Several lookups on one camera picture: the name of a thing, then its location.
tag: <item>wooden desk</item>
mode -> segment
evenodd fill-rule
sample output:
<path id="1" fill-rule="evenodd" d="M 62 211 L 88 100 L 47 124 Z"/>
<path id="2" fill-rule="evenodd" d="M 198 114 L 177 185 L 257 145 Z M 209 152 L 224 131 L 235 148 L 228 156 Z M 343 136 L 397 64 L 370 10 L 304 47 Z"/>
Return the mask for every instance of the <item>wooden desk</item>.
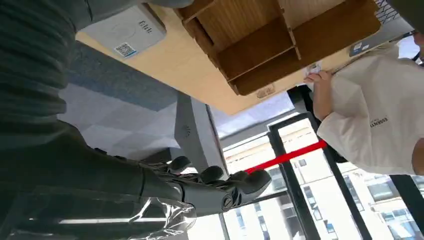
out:
<path id="1" fill-rule="evenodd" d="M 76 39 L 229 115 L 303 82 L 304 72 L 299 70 L 274 82 L 272 85 L 275 91 L 269 96 L 259 99 L 258 92 L 247 96 L 236 95 L 220 71 L 184 29 L 176 13 L 172 9 L 155 5 L 152 8 L 166 26 L 166 37 L 134 57 L 122 60 L 83 32 L 78 33 Z M 345 48 L 324 58 L 322 67 L 332 70 L 349 60 L 349 49 Z"/>

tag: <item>qr code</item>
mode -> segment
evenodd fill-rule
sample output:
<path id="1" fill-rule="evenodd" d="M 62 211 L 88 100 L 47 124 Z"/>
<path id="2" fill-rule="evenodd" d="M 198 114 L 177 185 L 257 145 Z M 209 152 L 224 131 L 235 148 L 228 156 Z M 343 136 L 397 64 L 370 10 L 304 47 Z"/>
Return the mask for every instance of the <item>qr code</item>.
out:
<path id="1" fill-rule="evenodd" d="M 121 54 L 122 56 L 124 56 L 125 58 L 135 54 L 137 51 L 132 48 L 128 42 L 124 42 L 121 45 L 115 47 L 115 50 Z"/>

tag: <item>person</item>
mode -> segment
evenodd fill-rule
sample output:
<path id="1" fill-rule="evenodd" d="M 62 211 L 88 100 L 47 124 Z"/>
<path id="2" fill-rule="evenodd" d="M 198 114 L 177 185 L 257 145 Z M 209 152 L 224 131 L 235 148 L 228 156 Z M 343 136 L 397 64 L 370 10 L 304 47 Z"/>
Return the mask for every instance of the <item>person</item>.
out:
<path id="1" fill-rule="evenodd" d="M 424 35 L 414 40 L 423 49 Z M 304 81 L 313 83 L 318 136 L 346 160 L 370 173 L 424 175 L 424 69 L 398 52 L 372 51 Z"/>

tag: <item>wooden shelf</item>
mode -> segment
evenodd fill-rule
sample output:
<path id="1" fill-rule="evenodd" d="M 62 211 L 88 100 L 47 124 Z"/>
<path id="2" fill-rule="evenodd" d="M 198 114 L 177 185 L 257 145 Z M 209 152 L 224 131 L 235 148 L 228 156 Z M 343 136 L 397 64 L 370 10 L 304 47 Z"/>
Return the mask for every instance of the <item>wooden shelf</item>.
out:
<path id="1" fill-rule="evenodd" d="M 216 0 L 197 16 L 220 52 L 280 15 L 277 0 Z"/>
<path id="2" fill-rule="evenodd" d="M 298 60 L 295 49 L 292 48 L 252 71 L 246 72 L 230 84 L 236 87 L 240 95 L 245 96 L 301 68 L 302 64 Z"/>
<path id="3" fill-rule="evenodd" d="M 381 25 L 376 10 L 371 1 L 350 0 L 295 28 L 302 62 L 307 66 L 374 34 Z"/>
<path id="4" fill-rule="evenodd" d="M 374 0 L 195 0 L 176 11 L 245 96 L 374 34 L 376 10 Z"/>
<path id="5" fill-rule="evenodd" d="M 279 18 L 218 53 L 221 70 L 229 81 L 293 48 Z"/>
<path id="6" fill-rule="evenodd" d="M 374 34 L 380 28 L 375 10 L 376 5 L 368 0 L 350 0 L 337 5 L 293 30 L 301 60 L 293 49 L 231 83 L 240 95 L 251 94 Z"/>
<path id="7" fill-rule="evenodd" d="M 178 9 L 176 12 L 184 23 L 187 23 L 212 6 L 215 0 L 195 0 L 193 4 Z"/>

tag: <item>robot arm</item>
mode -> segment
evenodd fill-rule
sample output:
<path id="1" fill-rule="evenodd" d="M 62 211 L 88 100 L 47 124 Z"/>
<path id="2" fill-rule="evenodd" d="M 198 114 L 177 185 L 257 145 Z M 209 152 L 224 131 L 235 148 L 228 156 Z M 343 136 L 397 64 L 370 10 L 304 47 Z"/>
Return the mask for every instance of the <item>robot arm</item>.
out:
<path id="1" fill-rule="evenodd" d="M 192 0 L 152 2 L 182 7 Z M 0 198 L 5 203 L 0 238 L 178 234 L 194 212 L 222 213 L 269 184 L 264 171 L 205 184 L 133 164 L 91 149 L 75 127 L 57 120 L 66 110 L 58 93 L 67 85 L 64 72 L 76 32 L 134 3 L 0 0 Z"/>

